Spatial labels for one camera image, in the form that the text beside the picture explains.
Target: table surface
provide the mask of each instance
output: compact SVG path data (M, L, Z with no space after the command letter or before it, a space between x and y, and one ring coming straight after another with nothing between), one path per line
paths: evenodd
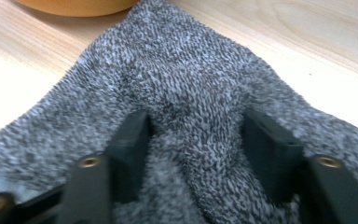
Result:
M358 127L358 1L171 2L251 49L313 106ZM67 18L1 0L0 128L43 97L127 13Z

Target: light wood surface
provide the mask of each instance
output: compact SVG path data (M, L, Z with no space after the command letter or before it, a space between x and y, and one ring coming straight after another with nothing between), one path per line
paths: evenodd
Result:
M358 126L358 1L172 0L266 60L312 105ZM65 18L0 0L0 128L128 11Z

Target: gray knit fabric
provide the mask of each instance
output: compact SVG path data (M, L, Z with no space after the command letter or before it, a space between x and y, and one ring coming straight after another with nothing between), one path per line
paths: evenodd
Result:
M107 30L30 111L0 131L0 185L19 198L65 182L120 122L146 109L156 127L139 201L120 223L298 223L266 201L241 150L242 114L262 111L307 156L344 160L358 178L358 129L312 108L250 50L166 0L144 0Z

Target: orange object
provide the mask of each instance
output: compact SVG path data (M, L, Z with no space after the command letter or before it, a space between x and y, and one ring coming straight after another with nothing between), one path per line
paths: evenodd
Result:
M103 16L125 10L138 0L17 0L17 2L47 13L71 16Z

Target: wooden table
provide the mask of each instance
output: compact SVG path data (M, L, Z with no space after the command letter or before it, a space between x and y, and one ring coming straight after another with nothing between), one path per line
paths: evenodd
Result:
M358 1L172 2L266 60L312 105L358 126ZM65 18L0 0L0 128L43 97L127 13Z

